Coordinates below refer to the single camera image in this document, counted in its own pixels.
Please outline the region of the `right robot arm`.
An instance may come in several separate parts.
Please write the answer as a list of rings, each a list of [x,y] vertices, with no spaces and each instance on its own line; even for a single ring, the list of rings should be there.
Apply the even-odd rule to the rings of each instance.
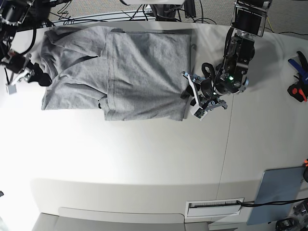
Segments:
[[[27,83],[37,82],[41,87],[48,87],[52,80],[43,72],[38,63],[31,62],[31,54],[38,25],[42,19],[37,11],[41,7],[34,0],[2,0],[0,3],[0,65],[6,77],[6,90],[9,95],[17,92],[16,84],[22,80]],[[32,40],[24,52],[12,49],[12,42],[23,24],[33,30]]]

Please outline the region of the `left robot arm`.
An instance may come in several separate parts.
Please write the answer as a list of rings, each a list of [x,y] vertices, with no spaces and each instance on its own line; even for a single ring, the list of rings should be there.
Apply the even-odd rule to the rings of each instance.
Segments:
[[[192,97],[192,115],[203,120],[215,108],[227,109],[228,105],[221,97],[246,90],[249,83],[246,76],[249,62],[255,55],[255,37],[263,36],[271,5],[270,0],[235,1],[222,62],[216,67],[203,63],[202,76],[182,72],[189,85],[181,98]]]

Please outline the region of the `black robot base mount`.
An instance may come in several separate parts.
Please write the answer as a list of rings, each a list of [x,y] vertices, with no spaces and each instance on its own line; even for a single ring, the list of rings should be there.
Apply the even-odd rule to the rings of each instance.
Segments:
[[[145,13],[145,17],[154,17],[156,21],[163,22],[181,22],[181,19],[176,18],[176,14],[183,8],[184,4],[150,4],[151,12]]]

